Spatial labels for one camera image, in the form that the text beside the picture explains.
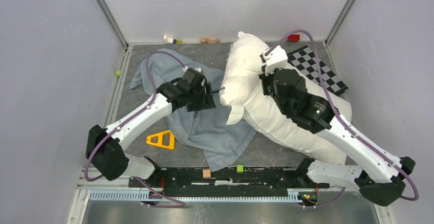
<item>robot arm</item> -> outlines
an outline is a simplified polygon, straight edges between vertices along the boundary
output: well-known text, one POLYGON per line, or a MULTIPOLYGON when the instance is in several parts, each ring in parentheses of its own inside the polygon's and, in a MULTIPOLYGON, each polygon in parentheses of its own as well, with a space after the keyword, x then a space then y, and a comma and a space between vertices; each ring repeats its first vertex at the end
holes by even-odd
POLYGON ((189 68, 184 71, 182 78, 163 83, 155 94, 124 118, 104 129, 99 125, 91 128, 86 158, 89 159, 96 146, 107 138, 91 160, 107 180, 112 181, 123 174, 147 179, 153 173, 155 167, 147 158, 124 153, 152 124, 184 106, 188 111, 215 108, 211 84, 201 70, 189 68))
POLYGON ((387 206, 398 199, 405 188, 403 175, 357 137, 362 137, 369 145, 385 154, 407 174, 412 172, 415 162, 409 157, 399 158, 388 153, 340 115, 342 121, 356 133, 353 136, 335 116, 327 99, 309 94, 306 80, 296 70, 285 69, 288 59, 280 46, 264 56, 265 52, 262 54, 263 73, 259 76, 264 95, 271 96, 280 112, 298 127, 331 142, 358 164, 332 165, 306 159, 298 170, 316 183, 357 189, 365 198, 378 205, 387 206))

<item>black bracket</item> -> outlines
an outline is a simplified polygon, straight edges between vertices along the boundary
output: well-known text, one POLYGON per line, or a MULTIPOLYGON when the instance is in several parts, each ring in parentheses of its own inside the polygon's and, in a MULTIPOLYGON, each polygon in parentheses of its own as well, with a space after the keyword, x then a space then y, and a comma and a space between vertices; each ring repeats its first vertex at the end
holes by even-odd
POLYGON ((187 106, 187 111, 215 108, 211 83, 203 73, 193 68, 188 68, 182 78, 163 83, 157 92, 172 103, 172 111, 184 106, 187 106))
MULTIPOLYGON (((98 143, 106 136, 107 132, 99 125, 95 125, 89 130, 88 146, 86 148, 87 159, 89 159, 98 143)), ((126 170, 128 162, 129 159, 119 145, 119 139, 113 139, 112 137, 105 141, 91 161, 95 168, 109 181, 121 176, 126 170)))
MULTIPOLYGON (((402 170, 407 174, 411 174, 416 162, 407 156, 400 159, 402 170)), ((405 189, 403 180, 404 176, 399 174, 398 177, 391 179, 391 183, 376 183, 363 171, 354 182, 360 187, 360 194, 367 200, 380 206, 388 206, 402 196, 405 189)))
POLYGON ((308 93, 306 80, 296 70, 274 70, 259 75, 264 95, 270 95, 280 112, 298 127, 317 133, 330 129, 334 114, 327 99, 308 93))

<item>blue towel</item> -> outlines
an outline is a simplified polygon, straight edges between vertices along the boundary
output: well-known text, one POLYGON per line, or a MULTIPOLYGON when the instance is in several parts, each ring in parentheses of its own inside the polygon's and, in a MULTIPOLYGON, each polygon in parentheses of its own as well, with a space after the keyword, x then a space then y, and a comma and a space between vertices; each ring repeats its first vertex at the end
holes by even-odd
MULTIPOLYGON (((211 82, 212 90, 220 88, 224 73, 218 69, 192 61, 191 59, 169 49, 168 52, 178 57, 190 68, 202 68, 211 82)), ((143 85, 146 94, 152 94, 153 88, 146 73, 146 61, 143 60, 134 73, 129 88, 143 85)), ((160 86, 184 74, 181 65, 166 54, 155 54, 149 60, 149 69, 155 84, 160 86)), ((202 149, 211 171, 216 171, 234 163, 244 152, 256 133, 247 122, 241 120, 235 125, 226 125, 230 107, 220 104, 219 94, 213 94, 215 109, 187 112, 183 107, 168 116, 169 129, 182 144, 202 149)))

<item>white pillow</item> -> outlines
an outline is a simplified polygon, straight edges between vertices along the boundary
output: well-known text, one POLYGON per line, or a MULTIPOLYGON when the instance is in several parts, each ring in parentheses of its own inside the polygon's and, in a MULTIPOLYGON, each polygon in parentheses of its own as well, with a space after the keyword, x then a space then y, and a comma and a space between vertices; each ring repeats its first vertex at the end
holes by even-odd
MULTIPOLYGON (((244 118, 258 132, 277 144, 302 152, 324 163, 344 164, 346 155, 336 146, 297 127, 291 119, 282 115, 271 96, 265 96, 258 75, 261 73, 260 54, 267 44, 251 34, 238 33, 238 40, 232 45, 220 91, 222 105, 231 106, 227 124, 235 124, 244 118)), ((288 64, 287 68, 295 69, 288 64)), ((308 93, 326 98, 319 85, 306 79, 308 93)), ((351 105, 331 94, 339 111, 351 121, 351 105)))

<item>green block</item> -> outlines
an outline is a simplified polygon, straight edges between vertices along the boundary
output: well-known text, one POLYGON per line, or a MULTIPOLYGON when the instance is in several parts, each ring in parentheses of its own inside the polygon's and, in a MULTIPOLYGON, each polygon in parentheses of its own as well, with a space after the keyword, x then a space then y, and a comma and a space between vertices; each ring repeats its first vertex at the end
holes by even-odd
POLYGON ((244 172, 244 166, 243 165, 237 165, 236 166, 236 172, 237 173, 243 173, 244 172))

